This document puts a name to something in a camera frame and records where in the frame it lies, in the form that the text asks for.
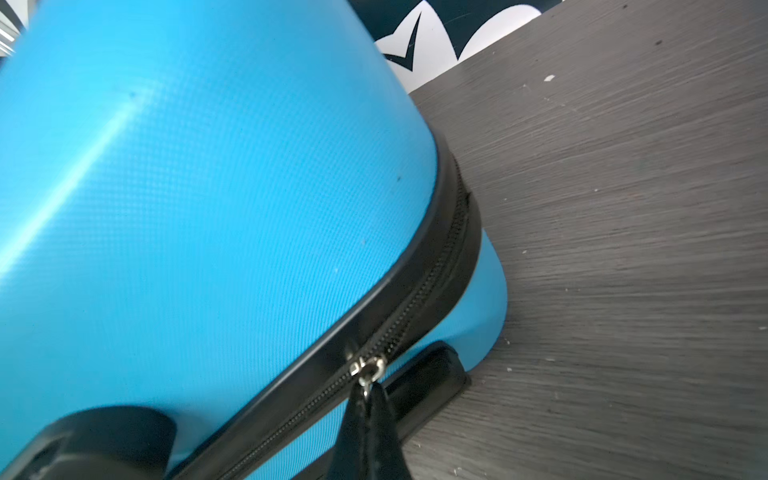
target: silver zipper pull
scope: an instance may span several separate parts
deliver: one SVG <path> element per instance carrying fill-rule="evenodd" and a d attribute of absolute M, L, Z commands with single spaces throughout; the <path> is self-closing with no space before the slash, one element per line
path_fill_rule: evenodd
<path fill-rule="evenodd" d="M 360 357 L 349 367 L 352 377 L 357 377 L 357 382 L 362 386 L 362 394 L 368 398 L 371 384 L 378 382 L 386 372 L 386 359 L 383 356 L 372 356 L 369 359 Z"/>

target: zipper track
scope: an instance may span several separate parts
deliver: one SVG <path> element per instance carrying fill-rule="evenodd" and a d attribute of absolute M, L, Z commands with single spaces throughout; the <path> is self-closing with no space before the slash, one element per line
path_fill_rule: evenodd
<path fill-rule="evenodd" d="M 443 274 L 446 267 L 452 266 L 455 263 L 455 258 L 458 256 L 458 249 L 456 245 L 462 239 L 462 234 L 466 231 L 465 226 L 468 223 L 469 205 L 467 198 L 467 191 L 462 181 L 461 173 L 458 170 L 458 166 L 455 167 L 457 172 L 457 192 L 456 192 L 456 205 L 454 209 L 453 218 L 451 220 L 451 226 L 448 231 L 448 236 L 445 239 L 442 249 L 440 250 L 440 256 L 435 264 L 427 273 L 426 278 L 416 290 L 416 294 L 412 296 L 411 300 L 406 305 L 405 309 L 397 316 L 389 327 L 381 334 L 381 336 L 370 346 L 367 350 L 363 351 L 362 355 L 354 355 L 353 358 L 368 359 L 372 356 L 384 356 L 387 363 L 392 363 L 394 359 L 390 358 L 393 352 L 397 350 L 397 347 L 406 337 L 408 328 L 411 322 L 416 317 L 419 309 L 423 307 L 424 302 L 429 298 L 430 294 L 437 287 L 438 282 L 443 280 Z M 293 428 L 298 426 L 299 422 L 315 412 L 320 407 L 324 406 L 326 402 L 331 400 L 336 394 L 344 390 L 353 380 L 352 375 L 349 373 L 349 365 L 345 366 L 346 372 L 336 378 L 336 380 L 328 385 L 322 392 L 318 393 L 312 400 L 310 400 L 304 407 L 301 408 L 293 417 L 283 423 L 275 432 L 264 439 L 259 445 L 251 449 L 243 458 L 234 464 L 229 470 L 224 472 L 217 480 L 231 480 L 235 475 L 240 473 L 241 470 L 254 459 L 260 456 L 260 453 L 276 440 L 279 440 L 284 433 L 288 433 Z"/>

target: blue suitcase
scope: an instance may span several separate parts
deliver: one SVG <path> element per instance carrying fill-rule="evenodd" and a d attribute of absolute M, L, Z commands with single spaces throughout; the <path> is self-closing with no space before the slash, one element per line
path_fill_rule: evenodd
<path fill-rule="evenodd" d="M 472 195 L 344 0 L 43 2 L 0 134 L 1 480 L 144 441 L 125 478 L 317 478 L 355 362 L 405 437 L 501 331 Z"/>

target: wooden floor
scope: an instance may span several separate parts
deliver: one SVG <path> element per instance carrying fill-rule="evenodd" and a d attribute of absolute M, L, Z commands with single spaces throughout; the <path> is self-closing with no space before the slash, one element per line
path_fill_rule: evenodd
<path fill-rule="evenodd" d="M 510 296 L 414 476 L 768 478 L 768 6 L 566 0 L 412 97 Z"/>

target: zipper teeth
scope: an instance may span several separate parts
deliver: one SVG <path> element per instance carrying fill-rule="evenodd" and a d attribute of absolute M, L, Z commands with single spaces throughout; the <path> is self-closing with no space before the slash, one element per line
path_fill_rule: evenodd
<path fill-rule="evenodd" d="M 422 282 L 418 292 L 409 301 L 405 309 L 398 315 L 397 319 L 392 322 L 392 325 L 382 334 L 381 338 L 366 351 L 363 358 L 370 358 L 371 356 L 384 355 L 387 361 L 390 360 L 390 355 L 399 346 L 405 334 L 408 332 L 408 327 L 413 320 L 413 315 L 409 315 L 416 307 L 421 306 L 424 300 L 429 297 L 429 294 L 435 289 L 435 279 L 439 278 L 445 269 L 445 265 L 448 264 L 451 257 L 455 252 L 455 245 L 459 240 L 459 237 L 463 231 L 462 225 L 465 223 L 465 218 L 468 213 L 467 205 L 467 193 L 464 188 L 464 182 L 462 182 L 461 174 L 458 175 L 458 189 L 456 195 L 456 206 L 454 215 L 451 220 L 451 226 L 449 228 L 448 238 L 445 239 L 443 248 L 440 251 L 440 256 L 437 262 L 432 266 L 427 274 L 426 279 Z M 352 381 L 352 375 L 349 372 L 341 375 L 331 385 L 327 386 L 322 392 L 320 392 L 315 398 L 307 403 L 297 414 L 291 417 L 290 420 L 283 423 L 272 435 L 264 439 L 259 445 L 252 449 L 247 455 L 245 455 L 238 463 L 232 466 L 229 470 L 224 472 L 219 480 L 228 480 L 233 475 L 237 474 L 245 465 L 251 460 L 255 459 L 270 443 L 278 439 L 283 433 L 288 432 L 294 427 L 299 420 L 305 417 L 308 413 L 311 413 L 316 407 L 320 407 L 325 401 L 333 397 L 344 386 L 348 385 Z"/>

